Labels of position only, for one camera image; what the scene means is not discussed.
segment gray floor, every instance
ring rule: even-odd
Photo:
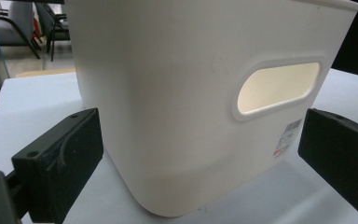
[[[40,59],[36,59],[29,47],[1,47],[10,77],[24,72],[75,67],[71,41],[55,43],[53,62],[50,61],[50,53],[46,53],[46,41],[38,44],[42,49],[38,51]]]

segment label sticker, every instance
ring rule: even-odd
[[[282,134],[281,139],[279,140],[279,143],[274,150],[273,157],[275,159],[283,155],[291,146],[293,140],[296,137],[296,132],[300,127],[301,120],[302,119],[299,119],[298,121],[290,123],[286,126],[286,129],[284,130],[284,133]]]

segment storage bin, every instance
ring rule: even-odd
[[[165,217],[284,158],[358,10],[346,0],[65,3],[85,106],[99,108],[134,198]]]

